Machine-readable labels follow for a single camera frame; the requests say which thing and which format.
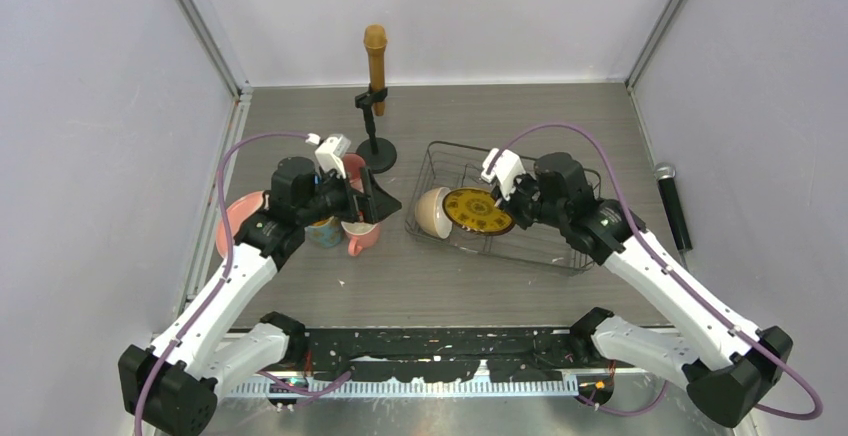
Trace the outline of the plain pink mug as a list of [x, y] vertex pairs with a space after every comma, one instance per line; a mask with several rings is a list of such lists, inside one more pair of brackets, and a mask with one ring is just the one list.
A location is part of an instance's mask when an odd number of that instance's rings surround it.
[[348, 237], [347, 253], [352, 257], [376, 245], [381, 234], [379, 223], [342, 222], [341, 226]]

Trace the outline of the pink patterned mug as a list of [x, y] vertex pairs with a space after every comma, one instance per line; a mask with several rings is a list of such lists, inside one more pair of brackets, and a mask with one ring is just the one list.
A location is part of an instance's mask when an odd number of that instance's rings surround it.
[[366, 165], [364, 159], [355, 153], [347, 153], [342, 158], [346, 179], [350, 186], [363, 193], [361, 170]]

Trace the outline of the yellow black patterned plate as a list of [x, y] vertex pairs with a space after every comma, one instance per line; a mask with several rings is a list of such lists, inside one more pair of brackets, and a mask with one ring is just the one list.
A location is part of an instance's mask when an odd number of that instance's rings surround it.
[[450, 190], [442, 208], [453, 224], [470, 233], [498, 236], [508, 233], [515, 225], [513, 218], [496, 206], [491, 194], [481, 188]]

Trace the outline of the beige ceramic bowl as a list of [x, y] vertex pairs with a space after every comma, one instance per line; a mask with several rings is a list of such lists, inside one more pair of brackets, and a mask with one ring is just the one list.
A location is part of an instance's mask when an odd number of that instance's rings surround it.
[[453, 229], [453, 223], [443, 209], [444, 199], [449, 192], [448, 187], [436, 187], [427, 190], [418, 199], [415, 206], [415, 220], [421, 230], [440, 240], [447, 239]]

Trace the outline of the blue mug yellow inside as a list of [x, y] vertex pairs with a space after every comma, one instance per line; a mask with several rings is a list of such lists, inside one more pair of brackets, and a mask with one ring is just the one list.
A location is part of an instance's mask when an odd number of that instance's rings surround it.
[[309, 241], [321, 248], [335, 247], [345, 237], [341, 222], [336, 217], [330, 217], [306, 227], [305, 234]]

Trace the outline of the pink beige leaf plate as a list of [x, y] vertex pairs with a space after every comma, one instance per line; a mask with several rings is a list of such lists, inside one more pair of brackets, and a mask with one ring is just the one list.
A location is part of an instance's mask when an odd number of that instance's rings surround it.
[[[263, 206], [263, 201], [263, 192], [255, 191], [242, 196], [227, 207], [226, 215], [230, 223], [231, 236], [235, 236], [238, 233], [241, 224]], [[223, 222], [219, 221], [216, 227], [215, 248], [221, 258], [225, 258], [227, 256], [227, 245], [229, 239], [226, 237], [226, 230], [224, 229]]]

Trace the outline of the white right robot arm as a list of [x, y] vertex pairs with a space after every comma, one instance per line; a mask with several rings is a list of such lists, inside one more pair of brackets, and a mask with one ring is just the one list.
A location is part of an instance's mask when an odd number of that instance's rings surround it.
[[491, 151], [482, 177], [496, 184], [499, 208], [523, 229], [556, 228], [569, 246], [634, 287], [674, 327], [676, 337], [639, 328], [594, 308], [571, 330], [574, 359], [603, 359], [643, 368], [685, 390], [713, 422], [736, 427], [776, 385], [792, 338], [780, 327], [760, 328], [711, 294], [669, 256], [658, 239], [619, 201], [595, 195], [570, 154], [550, 153], [526, 171], [511, 152]]

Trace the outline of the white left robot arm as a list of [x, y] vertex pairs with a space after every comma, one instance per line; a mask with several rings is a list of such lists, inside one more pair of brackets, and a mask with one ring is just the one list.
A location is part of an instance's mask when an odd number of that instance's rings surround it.
[[169, 435], [199, 435], [218, 401], [268, 366], [298, 368], [309, 352], [305, 326], [270, 312], [246, 335], [220, 343], [246, 305], [327, 218], [379, 223], [401, 202], [369, 167], [351, 183], [345, 169], [316, 170], [305, 157], [281, 160], [259, 207], [228, 237], [222, 265], [177, 320], [147, 348], [129, 346], [118, 361], [125, 409], [134, 431], [150, 424]]

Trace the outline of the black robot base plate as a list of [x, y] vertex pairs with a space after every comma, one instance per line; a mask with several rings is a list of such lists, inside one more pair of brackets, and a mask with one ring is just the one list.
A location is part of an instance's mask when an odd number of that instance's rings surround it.
[[286, 355], [292, 368], [330, 381], [468, 381], [479, 369], [493, 382], [551, 381], [561, 370], [614, 363], [566, 329], [552, 327], [309, 329]]

